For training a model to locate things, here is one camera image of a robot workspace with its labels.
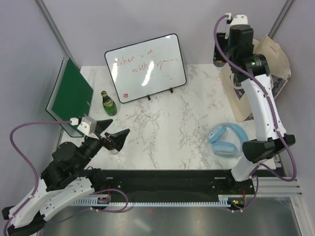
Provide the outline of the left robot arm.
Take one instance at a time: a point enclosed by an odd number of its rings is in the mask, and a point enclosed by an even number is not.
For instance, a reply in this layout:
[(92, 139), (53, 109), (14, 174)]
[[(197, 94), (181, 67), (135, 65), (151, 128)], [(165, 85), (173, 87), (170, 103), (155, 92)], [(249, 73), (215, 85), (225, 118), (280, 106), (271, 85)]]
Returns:
[(71, 118), (60, 124), (76, 126), (84, 134), (78, 147), (72, 142), (60, 144), (52, 154), (53, 161), (39, 175), (34, 172), (35, 186), (17, 205), (3, 208), (5, 236), (31, 236), (44, 228), (59, 211), (89, 194), (114, 192), (102, 169), (85, 167), (102, 149), (120, 151), (129, 129), (110, 134), (103, 132), (112, 119)]

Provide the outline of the dark beverage can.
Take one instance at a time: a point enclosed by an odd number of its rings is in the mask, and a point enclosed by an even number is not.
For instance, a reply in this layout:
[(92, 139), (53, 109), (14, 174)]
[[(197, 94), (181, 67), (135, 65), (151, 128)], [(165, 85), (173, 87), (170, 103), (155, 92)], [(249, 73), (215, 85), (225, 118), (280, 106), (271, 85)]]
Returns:
[(221, 59), (213, 59), (213, 64), (216, 67), (221, 68), (221, 67), (223, 67), (226, 64), (226, 62), (221, 60)]

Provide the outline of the small white blue can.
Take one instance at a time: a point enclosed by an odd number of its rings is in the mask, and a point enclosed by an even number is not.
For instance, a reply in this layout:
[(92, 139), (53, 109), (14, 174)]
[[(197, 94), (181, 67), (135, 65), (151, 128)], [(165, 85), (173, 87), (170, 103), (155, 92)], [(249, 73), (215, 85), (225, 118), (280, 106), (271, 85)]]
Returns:
[(110, 152), (110, 154), (112, 154), (112, 155), (115, 155), (115, 154), (118, 154), (118, 153), (119, 153), (119, 151), (116, 150), (116, 149), (111, 149), (111, 150), (109, 150), (109, 152)]

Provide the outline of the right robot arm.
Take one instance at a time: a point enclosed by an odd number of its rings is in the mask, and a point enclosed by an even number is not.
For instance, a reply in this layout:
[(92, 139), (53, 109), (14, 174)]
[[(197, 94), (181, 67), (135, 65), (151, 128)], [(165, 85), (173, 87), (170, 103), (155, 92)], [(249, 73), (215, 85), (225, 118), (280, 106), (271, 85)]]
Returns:
[(281, 122), (272, 94), (266, 57), (253, 53), (253, 29), (249, 25), (233, 25), (229, 29), (229, 38), (214, 30), (214, 40), (213, 61), (228, 63), (239, 77), (256, 129), (255, 139), (243, 143), (241, 159), (231, 169), (232, 177), (225, 181), (227, 191), (238, 193), (243, 188), (243, 181), (249, 179), (258, 167), (264, 166), (266, 160), (284, 150), (291, 159), (293, 175), (291, 178), (278, 178), (287, 182), (295, 180), (296, 163), (290, 150), (296, 142), (295, 136), (288, 134)]

